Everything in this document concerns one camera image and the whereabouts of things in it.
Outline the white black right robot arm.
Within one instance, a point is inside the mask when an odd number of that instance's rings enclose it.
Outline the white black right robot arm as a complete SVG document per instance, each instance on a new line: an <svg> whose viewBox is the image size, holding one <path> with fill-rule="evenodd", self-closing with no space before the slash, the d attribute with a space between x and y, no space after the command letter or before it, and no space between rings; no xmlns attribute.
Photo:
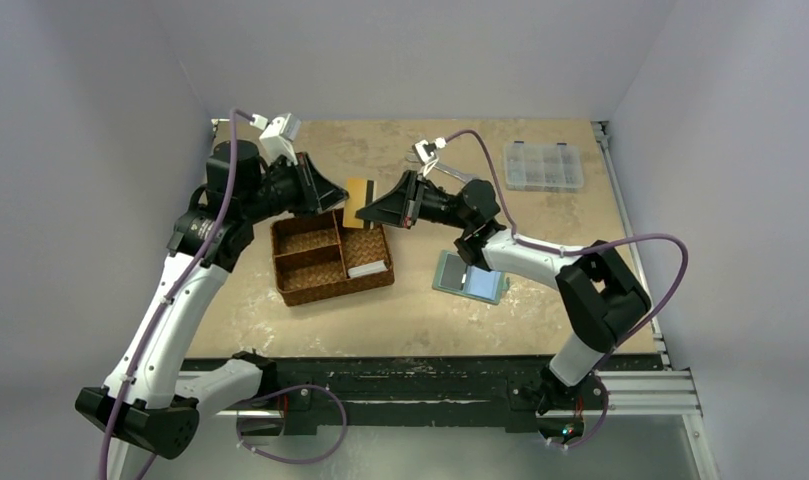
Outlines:
<svg viewBox="0 0 809 480"><path fill-rule="evenodd" d="M541 392L556 407L576 399L581 382L651 310L651 300L621 255L605 242L570 249L514 236L497 216L493 185L471 180L450 194L413 170L388 193L357 209L358 219L409 229L418 221L458 228L454 245L469 266L521 276L557 291L572 328L544 369Z"/></svg>

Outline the teal leather card holder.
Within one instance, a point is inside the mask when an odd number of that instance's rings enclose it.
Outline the teal leather card holder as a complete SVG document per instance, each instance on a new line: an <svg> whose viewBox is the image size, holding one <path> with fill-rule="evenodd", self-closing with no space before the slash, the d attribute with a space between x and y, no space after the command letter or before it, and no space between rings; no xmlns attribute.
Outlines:
<svg viewBox="0 0 809 480"><path fill-rule="evenodd" d="M440 253L432 282L432 288L439 292L456 295L491 305L498 305L510 287L510 281L503 272L487 271L467 264L469 268L465 289L463 291L450 291L438 285L445 256L448 253L456 254L448 250L443 250Z"/></svg>

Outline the gold card with black stripe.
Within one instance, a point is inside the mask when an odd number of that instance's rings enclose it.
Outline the gold card with black stripe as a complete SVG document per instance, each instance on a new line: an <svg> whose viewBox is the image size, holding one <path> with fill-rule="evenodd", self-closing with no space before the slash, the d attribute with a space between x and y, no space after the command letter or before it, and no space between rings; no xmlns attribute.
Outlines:
<svg viewBox="0 0 809 480"><path fill-rule="evenodd" d="M342 226L347 229L372 228L372 222L357 217L357 211L372 203L375 196L375 182L371 179L350 177L346 180L348 198L342 215Z"/></svg>

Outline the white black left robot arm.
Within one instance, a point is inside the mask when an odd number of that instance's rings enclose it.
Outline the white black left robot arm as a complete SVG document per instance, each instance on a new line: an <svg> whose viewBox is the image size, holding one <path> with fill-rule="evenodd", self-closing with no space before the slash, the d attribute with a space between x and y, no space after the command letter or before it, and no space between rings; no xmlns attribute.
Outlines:
<svg viewBox="0 0 809 480"><path fill-rule="evenodd" d="M274 361L240 352L220 368L179 384L185 355L204 314L257 223L290 213L326 213L348 197L305 152L266 162L247 140L217 144L205 180L174 224L157 290L127 351L99 387L79 393L76 410L112 438L174 459L202 420L246 401L272 405L281 393Z"/></svg>

